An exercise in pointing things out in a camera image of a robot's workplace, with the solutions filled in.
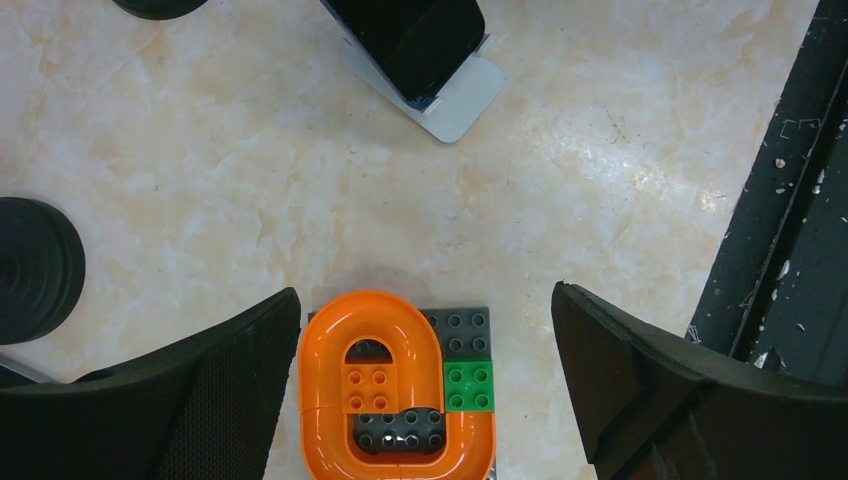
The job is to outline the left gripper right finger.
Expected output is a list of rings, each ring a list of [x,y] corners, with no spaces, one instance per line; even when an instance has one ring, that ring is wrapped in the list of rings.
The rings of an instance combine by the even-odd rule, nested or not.
[[[734,360],[557,283],[551,315],[601,479],[843,479],[847,393]]]

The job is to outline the black phone stand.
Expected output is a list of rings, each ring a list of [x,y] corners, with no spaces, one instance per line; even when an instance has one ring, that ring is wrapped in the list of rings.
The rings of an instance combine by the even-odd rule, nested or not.
[[[1,199],[1,343],[41,338],[77,305],[86,274],[81,238],[66,215],[36,199]]]
[[[113,0],[125,12],[145,20],[171,20],[200,8],[207,0]]]

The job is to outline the black phone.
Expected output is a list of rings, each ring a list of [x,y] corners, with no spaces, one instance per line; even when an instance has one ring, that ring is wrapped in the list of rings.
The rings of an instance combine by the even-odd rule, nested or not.
[[[475,0],[327,0],[332,17],[409,107],[423,111],[483,40]]]
[[[11,357],[1,355],[2,389],[44,383],[55,384],[57,380]]]

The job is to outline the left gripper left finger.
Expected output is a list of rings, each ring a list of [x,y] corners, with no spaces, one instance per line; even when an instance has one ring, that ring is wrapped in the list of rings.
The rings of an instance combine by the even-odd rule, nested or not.
[[[300,335],[293,288],[71,383],[1,392],[5,479],[260,479]]]

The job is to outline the white plastic phone holder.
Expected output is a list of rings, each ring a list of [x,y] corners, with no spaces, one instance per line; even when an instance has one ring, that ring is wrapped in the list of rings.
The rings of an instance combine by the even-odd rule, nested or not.
[[[505,85],[501,69],[484,56],[494,36],[486,33],[476,50],[464,61],[423,111],[407,105],[383,78],[364,51],[346,38],[342,56],[346,66],[411,120],[443,144],[458,142]]]

